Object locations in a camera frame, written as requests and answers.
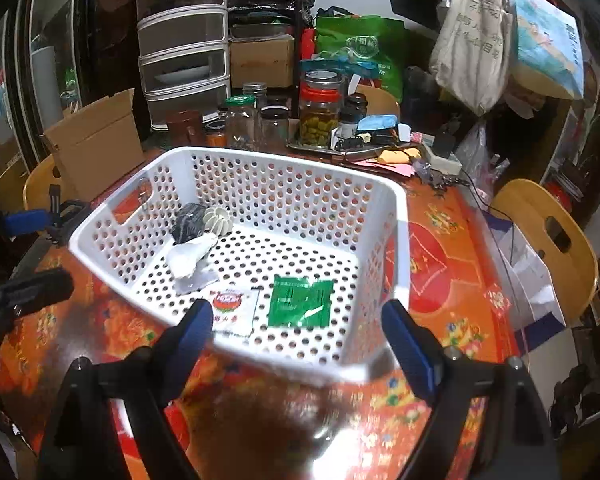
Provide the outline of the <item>white towel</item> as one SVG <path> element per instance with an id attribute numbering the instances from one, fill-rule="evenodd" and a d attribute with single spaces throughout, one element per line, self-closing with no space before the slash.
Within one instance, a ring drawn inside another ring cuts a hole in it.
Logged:
<path id="1" fill-rule="evenodd" d="M 178 294 L 190 294 L 219 281 L 208 261 L 209 252 L 218 244 L 214 233 L 204 233 L 186 243 L 174 245 L 166 254 L 166 264 L 174 279 Z"/>

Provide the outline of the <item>dark knitted item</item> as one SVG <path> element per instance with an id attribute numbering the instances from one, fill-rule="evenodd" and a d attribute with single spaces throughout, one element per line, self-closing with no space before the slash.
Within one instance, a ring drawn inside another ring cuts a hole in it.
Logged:
<path id="1" fill-rule="evenodd" d="M 175 245 L 181 245 L 204 234 L 204 214 L 207 207 L 188 203 L 176 215 L 171 235 Z"/>

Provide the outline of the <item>brown ceramic mug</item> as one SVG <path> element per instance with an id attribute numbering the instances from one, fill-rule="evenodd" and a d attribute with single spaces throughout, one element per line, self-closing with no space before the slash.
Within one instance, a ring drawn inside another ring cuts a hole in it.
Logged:
<path id="1" fill-rule="evenodd" d="M 174 148 L 206 144 L 202 116 L 196 110 L 180 110 L 170 114 L 166 118 L 166 126 Z"/>

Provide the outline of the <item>black phone clamp stand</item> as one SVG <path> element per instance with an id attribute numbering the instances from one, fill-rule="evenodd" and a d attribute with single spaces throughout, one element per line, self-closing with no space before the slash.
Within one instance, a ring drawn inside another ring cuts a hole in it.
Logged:
<path id="1" fill-rule="evenodd" d="M 82 200 L 65 200 L 61 202 L 61 187 L 51 184 L 48 188 L 50 198 L 50 221 L 46 232 L 56 246 L 68 244 L 74 230 L 91 213 L 91 204 Z"/>

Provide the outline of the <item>white ribbed round object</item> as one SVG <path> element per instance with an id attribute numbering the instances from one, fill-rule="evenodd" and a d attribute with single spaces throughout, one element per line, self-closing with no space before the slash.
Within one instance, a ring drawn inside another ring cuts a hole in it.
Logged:
<path id="1" fill-rule="evenodd" d="M 218 237 L 227 236 L 233 231 L 232 216 L 221 206 L 210 206 L 204 212 L 204 230 Z"/>

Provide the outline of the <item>green lidded glass jar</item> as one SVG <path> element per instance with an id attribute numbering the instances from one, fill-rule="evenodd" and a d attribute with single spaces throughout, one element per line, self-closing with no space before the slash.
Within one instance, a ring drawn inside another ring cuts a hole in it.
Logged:
<path id="1" fill-rule="evenodd" d="M 225 134 L 230 148 L 252 151 L 258 110 L 254 96 L 231 96 L 225 100 Z"/>

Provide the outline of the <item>small cardboard box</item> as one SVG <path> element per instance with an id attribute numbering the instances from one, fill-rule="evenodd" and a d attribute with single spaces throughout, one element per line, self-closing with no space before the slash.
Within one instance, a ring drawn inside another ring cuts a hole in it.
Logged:
<path id="1" fill-rule="evenodd" d="M 242 88 L 262 82 L 268 88 L 288 88 L 294 82 L 294 38 L 289 35 L 230 43 L 230 84 Z"/>

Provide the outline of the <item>wooden chair left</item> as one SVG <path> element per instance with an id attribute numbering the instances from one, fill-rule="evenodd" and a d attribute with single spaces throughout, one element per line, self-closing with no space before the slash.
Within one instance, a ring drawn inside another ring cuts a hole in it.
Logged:
<path id="1" fill-rule="evenodd" d="M 42 160 L 29 174 L 22 190 L 25 210 L 50 209 L 50 186 L 61 186 L 61 175 L 52 155 Z"/>

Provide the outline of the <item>brown cardboard box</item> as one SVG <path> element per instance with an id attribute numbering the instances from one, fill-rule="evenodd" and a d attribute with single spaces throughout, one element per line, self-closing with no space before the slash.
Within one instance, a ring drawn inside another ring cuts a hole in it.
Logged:
<path id="1" fill-rule="evenodd" d="M 44 131 L 62 180 L 78 200 L 94 200 L 145 161 L 133 98 L 132 89 L 106 96 Z"/>

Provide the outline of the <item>beige canvas tote bag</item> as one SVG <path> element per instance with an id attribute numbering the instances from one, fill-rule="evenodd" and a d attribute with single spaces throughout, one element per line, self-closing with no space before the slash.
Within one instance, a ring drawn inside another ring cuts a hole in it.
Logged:
<path id="1" fill-rule="evenodd" d="M 512 53 L 509 0 L 450 0 L 429 70 L 437 85 L 475 115 L 501 99 Z"/>

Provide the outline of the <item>white perforated plastic basket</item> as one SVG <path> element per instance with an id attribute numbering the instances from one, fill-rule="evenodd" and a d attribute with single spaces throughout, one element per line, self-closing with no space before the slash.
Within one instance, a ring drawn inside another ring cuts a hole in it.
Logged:
<path id="1" fill-rule="evenodd" d="M 166 262 L 172 226 L 189 204 L 219 207 L 230 232 L 208 253 L 218 279 L 181 289 Z M 133 307 L 166 325 L 199 297 L 249 290 L 218 314 L 216 350 L 322 386 L 371 382 L 396 360 L 382 332 L 389 300 L 410 296 L 404 188 L 389 179 L 301 158 L 220 148 L 174 148 L 115 190 L 78 226 L 70 252 Z M 329 281 L 322 327 L 274 326 L 274 281 Z"/>

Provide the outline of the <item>green foil packet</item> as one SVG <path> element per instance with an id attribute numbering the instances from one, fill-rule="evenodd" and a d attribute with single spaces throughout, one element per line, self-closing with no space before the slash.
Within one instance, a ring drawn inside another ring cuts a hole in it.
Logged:
<path id="1" fill-rule="evenodd" d="M 334 282 L 276 275 L 268 310 L 268 326 L 324 328 L 330 322 Z"/>

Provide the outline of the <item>blue illustrated paper bag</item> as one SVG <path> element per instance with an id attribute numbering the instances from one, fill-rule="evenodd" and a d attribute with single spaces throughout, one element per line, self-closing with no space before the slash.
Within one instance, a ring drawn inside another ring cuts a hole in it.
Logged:
<path id="1" fill-rule="evenodd" d="M 576 19 L 547 0 L 510 0 L 517 20 L 512 75 L 521 87 L 551 98 L 582 100 L 584 71 Z"/>

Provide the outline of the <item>grey plastic drawer tower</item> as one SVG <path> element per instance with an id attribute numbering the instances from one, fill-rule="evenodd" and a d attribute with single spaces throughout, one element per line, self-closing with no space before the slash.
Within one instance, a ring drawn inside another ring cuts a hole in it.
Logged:
<path id="1" fill-rule="evenodd" d="M 136 0 L 140 78 L 151 127 L 218 112 L 230 96 L 227 0 Z"/>

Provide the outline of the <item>white cartoon snack packet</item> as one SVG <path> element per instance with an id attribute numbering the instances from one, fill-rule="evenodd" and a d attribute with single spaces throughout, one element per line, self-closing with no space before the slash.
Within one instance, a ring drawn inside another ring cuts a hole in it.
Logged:
<path id="1" fill-rule="evenodd" d="M 260 290 L 234 285 L 214 286 L 206 293 L 213 311 L 213 331 L 235 337 L 252 332 Z"/>

